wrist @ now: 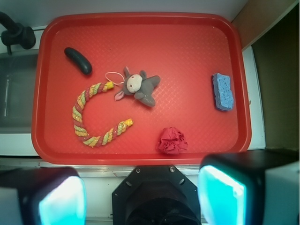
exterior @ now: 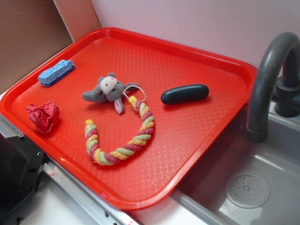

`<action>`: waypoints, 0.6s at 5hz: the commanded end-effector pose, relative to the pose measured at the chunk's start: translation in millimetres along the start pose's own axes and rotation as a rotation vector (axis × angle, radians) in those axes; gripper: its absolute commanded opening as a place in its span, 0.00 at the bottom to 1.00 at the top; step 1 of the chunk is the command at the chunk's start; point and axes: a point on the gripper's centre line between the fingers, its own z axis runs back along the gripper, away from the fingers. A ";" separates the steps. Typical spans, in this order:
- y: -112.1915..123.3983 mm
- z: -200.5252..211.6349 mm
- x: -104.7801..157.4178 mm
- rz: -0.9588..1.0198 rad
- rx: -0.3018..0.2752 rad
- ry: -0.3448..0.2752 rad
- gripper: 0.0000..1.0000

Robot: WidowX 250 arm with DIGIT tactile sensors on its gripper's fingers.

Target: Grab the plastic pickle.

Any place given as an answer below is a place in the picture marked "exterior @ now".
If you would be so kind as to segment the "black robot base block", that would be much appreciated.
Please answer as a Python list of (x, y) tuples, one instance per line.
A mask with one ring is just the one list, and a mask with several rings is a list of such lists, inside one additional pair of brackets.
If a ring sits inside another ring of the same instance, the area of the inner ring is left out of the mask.
[(38, 190), (44, 152), (28, 137), (0, 136), (0, 223)]

